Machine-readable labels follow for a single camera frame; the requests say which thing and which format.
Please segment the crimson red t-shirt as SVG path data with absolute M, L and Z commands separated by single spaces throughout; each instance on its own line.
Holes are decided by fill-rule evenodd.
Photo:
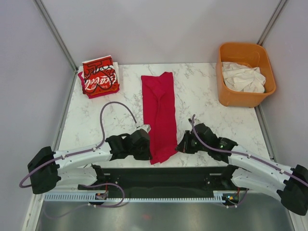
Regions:
M 171 72 L 160 76 L 141 76 L 143 121 L 151 127 L 152 165 L 167 161 L 176 153 L 177 125 L 174 78 Z

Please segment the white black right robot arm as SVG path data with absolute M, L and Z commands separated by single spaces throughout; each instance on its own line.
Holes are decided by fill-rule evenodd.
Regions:
M 217 137 L 203 123 L 187 130 L 176 151 L 194 154 L 206 152 L 227 164 L 220 177 L 225 189 L 251 189 L 278 200 L 289 211 L 305 216 L 308 212 L 308 170 L 304 166 L 289 167 L 258 157 L 233 140 Z

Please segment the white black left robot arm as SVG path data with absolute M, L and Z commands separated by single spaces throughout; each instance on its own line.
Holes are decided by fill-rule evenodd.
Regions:
M 151 160 L 150 130 L 149 125 L 142 125 L 131 134 L 113 135 L 102 145 L 94 144 L 83 149 L 53 151 L 49 146 L 42 148 L 27 165 L 33 194 L 47 193 L 56 186 L 69 184 L 85 184 L 101 189 L 106 178 L 94 169 L 91 173 L 84 173 L 86 180 L 80 178 L 72 182 L 73 178 L 67 174 L 85 165 L 125 159 L 130 155 L 136 160 Z

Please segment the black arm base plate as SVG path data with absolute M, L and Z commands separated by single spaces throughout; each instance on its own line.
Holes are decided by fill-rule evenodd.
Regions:
M 96 167 L 91 190 L 107 189 L 112 197 L 211 197 L 214 191 L 237 192 L 230 180 L 232 167 Z

